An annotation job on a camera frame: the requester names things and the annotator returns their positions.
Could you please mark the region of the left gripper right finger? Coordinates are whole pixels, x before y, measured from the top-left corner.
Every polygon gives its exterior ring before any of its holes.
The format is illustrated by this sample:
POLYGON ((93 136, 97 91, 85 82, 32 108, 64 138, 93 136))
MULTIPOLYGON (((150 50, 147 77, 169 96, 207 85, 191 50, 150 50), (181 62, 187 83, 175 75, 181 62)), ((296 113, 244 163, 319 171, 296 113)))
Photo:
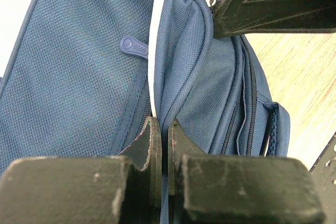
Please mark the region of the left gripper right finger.
POLYGON ((209 155, 168 131, 170 223, 323 223, 313 180, 293 158, 209 155))

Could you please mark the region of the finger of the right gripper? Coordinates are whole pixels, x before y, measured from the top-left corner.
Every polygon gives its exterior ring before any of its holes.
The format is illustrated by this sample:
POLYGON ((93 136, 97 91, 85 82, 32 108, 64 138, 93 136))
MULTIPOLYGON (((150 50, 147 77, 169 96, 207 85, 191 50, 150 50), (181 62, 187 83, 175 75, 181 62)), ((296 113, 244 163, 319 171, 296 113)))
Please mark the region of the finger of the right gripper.
POLYGON ((251 33, 334 33, 335 0, 220 0, 214 37, 251 33))

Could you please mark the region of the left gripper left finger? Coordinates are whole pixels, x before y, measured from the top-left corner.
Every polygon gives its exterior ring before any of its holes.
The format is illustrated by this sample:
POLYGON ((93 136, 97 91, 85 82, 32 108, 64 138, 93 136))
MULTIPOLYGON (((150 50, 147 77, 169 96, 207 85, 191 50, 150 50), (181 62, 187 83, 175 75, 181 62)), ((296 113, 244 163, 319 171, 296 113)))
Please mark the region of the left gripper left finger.
POLYGON ((17 159, 1 176, 1 223, 159 223, 161 161, 153 117, 116 156, 17 159))

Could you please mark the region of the navy blue student backpack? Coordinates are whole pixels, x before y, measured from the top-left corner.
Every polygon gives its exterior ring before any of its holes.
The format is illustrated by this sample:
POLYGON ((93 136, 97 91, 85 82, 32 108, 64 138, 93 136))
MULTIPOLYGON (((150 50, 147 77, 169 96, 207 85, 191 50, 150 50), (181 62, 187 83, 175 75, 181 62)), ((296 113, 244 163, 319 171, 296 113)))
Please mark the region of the navy blue student backpack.
POLYGON ((283 157, 289 115, 245 34, 214 37, 220 0, 32 0, 1 78, 1 176, 29 157, 119 155, 159 122, 209 155, 283 157))

